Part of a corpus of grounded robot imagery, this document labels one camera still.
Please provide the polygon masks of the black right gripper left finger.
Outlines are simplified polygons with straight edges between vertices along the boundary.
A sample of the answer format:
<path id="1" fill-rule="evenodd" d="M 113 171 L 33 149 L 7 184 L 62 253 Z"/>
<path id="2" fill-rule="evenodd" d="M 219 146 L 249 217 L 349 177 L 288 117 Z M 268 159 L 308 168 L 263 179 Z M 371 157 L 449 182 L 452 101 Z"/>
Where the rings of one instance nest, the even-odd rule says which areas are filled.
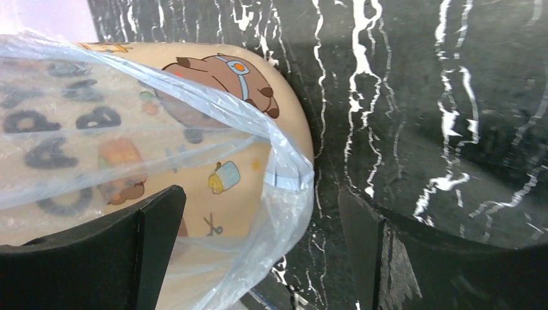
<path id="1" fill-rule="evenodd" d="M 119 211 L 1 246 L 2 309 L 154 309 L 182 222 L 173 185 Z"/>

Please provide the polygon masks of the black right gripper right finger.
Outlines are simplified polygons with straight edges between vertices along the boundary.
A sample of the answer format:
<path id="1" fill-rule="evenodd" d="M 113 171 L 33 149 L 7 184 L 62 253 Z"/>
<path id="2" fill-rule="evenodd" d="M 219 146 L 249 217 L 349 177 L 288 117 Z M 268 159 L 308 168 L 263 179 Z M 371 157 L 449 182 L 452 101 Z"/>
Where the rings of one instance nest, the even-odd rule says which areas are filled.
<path id="1" fill-rule="evenodd" d="M 466 240 L 342 189 L 339 211 L 362 309 L 546 309 L 547 246 Z"/>

